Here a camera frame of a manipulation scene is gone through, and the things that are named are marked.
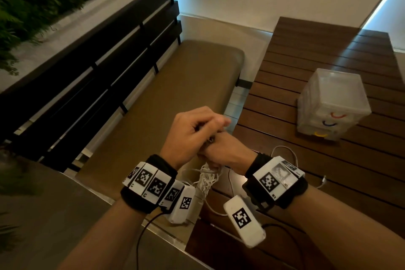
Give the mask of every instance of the bench backrest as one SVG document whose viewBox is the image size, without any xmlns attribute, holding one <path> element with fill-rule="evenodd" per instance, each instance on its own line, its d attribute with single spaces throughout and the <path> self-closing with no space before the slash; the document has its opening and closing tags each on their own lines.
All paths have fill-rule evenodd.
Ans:
<svg viewBox="0 0 405 270">
<path fill-rule="evenodd" d="M 0 94 L 0 142 L 11 140 L 18 155 L 43 157 L 44 165 L 64 171 L 118 107 L 126 111 L 122 102 L 151 68 L 158 72 L 158 59 L 180 40 L 178 15 L 177 1 L 134 0 L 6 89 Z M 22 134 L 14 134 L 89 68 Z"/>
</svg>

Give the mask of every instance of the gray surface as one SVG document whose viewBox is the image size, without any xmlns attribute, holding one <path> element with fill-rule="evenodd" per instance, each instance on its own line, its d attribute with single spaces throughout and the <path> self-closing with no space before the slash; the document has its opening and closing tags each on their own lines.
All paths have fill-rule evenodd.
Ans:
<svg viewBox="0 0 405 270">
<path fill-rule="evenodd" d="M 0 196 L 0 225 L 12 224 L 20 242 L 0 255 L 0 269 L 55 269 L 110 205 L 67 176 L 40 164 L 29 168 L 42 193 Z M 205 269 L 200 263 L 150 232 L 140 246 L 140 268 Z M 125 269 L 135 269 L 135 246 Z"/>
</svg>

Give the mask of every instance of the bench cushion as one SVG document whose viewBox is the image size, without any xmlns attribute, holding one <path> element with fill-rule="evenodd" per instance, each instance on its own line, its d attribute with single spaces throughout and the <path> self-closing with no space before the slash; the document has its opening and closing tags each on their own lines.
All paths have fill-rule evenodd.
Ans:
<svg viewBox="0 0 405 270">
<path fill-rule="evenodd" d="M 76 178 L 118 199 L 130 171 L 159 153 L 177 113 L 205 105 L 224 113 L 243 61 L 244 53 L 237 48 L 182 42 Z"/>
</svg>

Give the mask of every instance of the wristband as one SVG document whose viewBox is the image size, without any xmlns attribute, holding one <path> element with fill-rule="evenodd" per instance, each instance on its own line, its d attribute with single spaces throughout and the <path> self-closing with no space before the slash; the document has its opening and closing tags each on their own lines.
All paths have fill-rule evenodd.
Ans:
<svg viewBox="0 0 405 270">
<path fill-rule="evenodd" d="M 274 205 L 286 209 L 295 196 L 308 188 L 304 176 L 303 171 L 281 156 L 272 158 L 259 153 L 246 171 L 248 180 L 242 188 L 262 211 Z"/>
<path fill-rule="evenodd" d="M 140 162 L 124 180 L 121 197 L 131 208 L 151 213 L 171 189 L 177 171 L 158 155 Z"/>
</svg>

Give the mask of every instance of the wooden table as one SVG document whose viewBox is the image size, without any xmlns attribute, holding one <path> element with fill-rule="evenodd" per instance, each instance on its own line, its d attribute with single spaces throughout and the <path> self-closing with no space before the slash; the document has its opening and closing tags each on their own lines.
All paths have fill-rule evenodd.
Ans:
<svg viewBox="0 0 405 270">
<path fill-rule="evenodd" d="M 317 68 L 361 75 L 372 114 L 350 129 L 339 142 L 296 132 L 296 100 Z M 279 19 L 267 53 L 250 89 L 233 135 L 251 149 L 271 154 L 277 145 L 292 148 L 306 179 L 322 191 L 365 213 L 405 237 L 405 86 L 387 33 Z M 281 155 L 294 162 L 283 148 Z M 231 172 L 234 191 L 245 181 Z M 210 205 L 222 205 L 233 196 L 227 177 L 214 185 Z M 333 266 L 300 226 L 279 207 L 256 212 L 261 223 L 286 227 L 304 251 L 307 269 Z M 201 212 L 186 251 L 215 269 L 302 269 L 289 236 L 274 227 L 256 249 L 249 250 L 227 217 L 206 207 Z"/>
</svg>

